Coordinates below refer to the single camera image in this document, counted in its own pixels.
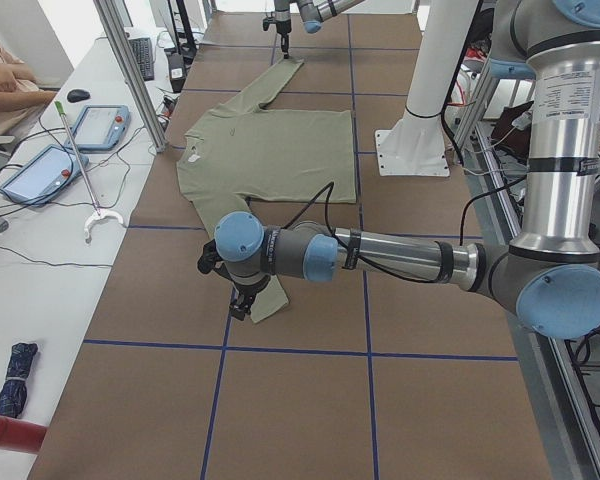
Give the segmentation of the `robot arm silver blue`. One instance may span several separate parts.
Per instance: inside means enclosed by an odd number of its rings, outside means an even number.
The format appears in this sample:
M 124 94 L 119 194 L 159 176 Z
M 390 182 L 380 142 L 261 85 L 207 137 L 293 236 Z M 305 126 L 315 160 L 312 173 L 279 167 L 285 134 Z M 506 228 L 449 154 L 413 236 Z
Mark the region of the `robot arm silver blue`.
M 590 239 L 599 170 L 600 1 L 500 1 L 490 64 L 535 74 L 523 221 L 507 246 L 400 239 L 297 221 L 264 226 L 233 212 L 198 261 L 230 280 L 243 319 L 275 275 L 326 282 L 337 269 L 455 284 L 491 298 L 527 328 L 575 339 L 600 329 L 599 247 Z
M 280 49 L 284 59 L 289 59 L 290 34 L 292 32 L 291 5 L 296 4 L 304 29 L 309 34 L 317 33 L 329 19 L 362 3 L 363 0 L 326 0 L 315 4 L 310 0 L 275 0 L 274 10 L 265 15 L 262 29 L 268 31 L 275 26 L 280 36 Z

